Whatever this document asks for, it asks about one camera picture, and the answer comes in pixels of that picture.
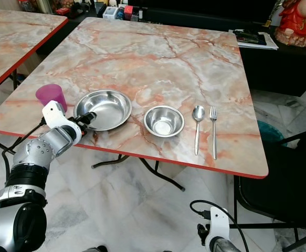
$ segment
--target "red table edge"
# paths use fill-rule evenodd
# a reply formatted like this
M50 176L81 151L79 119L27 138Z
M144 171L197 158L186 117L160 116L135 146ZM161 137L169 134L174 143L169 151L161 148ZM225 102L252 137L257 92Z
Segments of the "red table edge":
M12 132L2 131L2 130L0 130L0 134L12 135L12 136L15 136L15 137L24 137L23 134L12 133ZM155 160L155 161L162 161L162 162L165 162L165 163L172 163L172 164L179 164L179 165L183 165L183 166L190 166L190 167L199 168L199 169L203 169L203 170L226 173L226 174L230 174L230 175L237 175L237 176L241 176L241 177L249 177L251 179L264 179L268 175L268 172L265 176L256 176L256 175L251 175L251 174L246 174L246 173L226 171L226 170L213 168L213 167L202 166L202 165L198 165L198 164L189 164L189 163L180 162L180 161L163 159L163 158L160 158L160 157L156 158L156 157L146 156L146 155L142 155L142 154L136 154L136 153L130 153L130 152L125 152L125 151L106 149L106 148L90 146L90 145L83 145L83 144L79 144L79 143L76 144L75 146L85 148L85 149L91 149L91 150L97 150L97 151L111 152L111 153L115 153L115 154L134 156L134 157L137 157L137 158L143 158L143 159L149 159L149 160Z
M0 76L0 84L3 82L16 68L18 68L30 55L32 55L38 48L40 48L49 38L51 38L59 29L61 29L69 19L63 20L54 30L52 30L44 39L42 39L36 46L34 46L29 52L27 52L17 63L12 65L3 75Z

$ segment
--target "metal spoon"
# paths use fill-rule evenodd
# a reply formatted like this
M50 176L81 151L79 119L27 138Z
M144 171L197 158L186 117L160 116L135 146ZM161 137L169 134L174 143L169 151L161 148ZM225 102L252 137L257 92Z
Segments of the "metal spoon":
M197 105L193 110L193 118L197 122L195 137L195 155L198 155L199 149L199 123L204 119L205 111L203 106Z

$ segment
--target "tiled floor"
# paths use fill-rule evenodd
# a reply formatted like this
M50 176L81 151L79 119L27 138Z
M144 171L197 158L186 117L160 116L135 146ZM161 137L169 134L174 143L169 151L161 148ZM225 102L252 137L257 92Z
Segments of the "tiled floor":
M10 84L1 86L0 99ZM252 91L259 120L278 128L285 136L306 130L306 93L301 97ZM0 135L11 145L14 137ZM233 213L233 177L191 167L162 163L163 174L184 187L152 175L138 159L121 164L92 164L115 159L115 154L71 148L51 165L46 185L48 219L46 241L39 251L83 251L106 244L109 251L204 252L197 236L197 224L205 223L191 212L192 200L214 201ZM0 189L4 186L4 163L0 150ZM266 223L272 220L238 206L239 222ZM290 230L244 230L250 251L280 251L293 242ZM236 230L231 240L241 250ZM306 251L306 247L297 250Z

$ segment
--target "fork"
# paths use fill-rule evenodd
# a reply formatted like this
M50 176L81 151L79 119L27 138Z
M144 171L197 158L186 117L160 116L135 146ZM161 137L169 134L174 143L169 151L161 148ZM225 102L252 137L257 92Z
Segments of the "fork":
M214 160L217 159L217 143L216 143L216 120L217 120L217 107L210 108L210 119L213 124L213 153Z

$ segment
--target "stainless steel plate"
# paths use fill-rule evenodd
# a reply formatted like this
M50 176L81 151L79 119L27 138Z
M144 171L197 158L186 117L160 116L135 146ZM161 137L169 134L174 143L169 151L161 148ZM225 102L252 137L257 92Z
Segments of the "stainless steel plate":
M103 89L85 95L73 110L75 117L87 112L97 114L97 118L88 125L89 129L111 130L122 125L130 117L132 103L126 95L119 91Z
M169 106L156 106L144 115L147 130L158 137L168 138L179 134L184 127L183 115Z

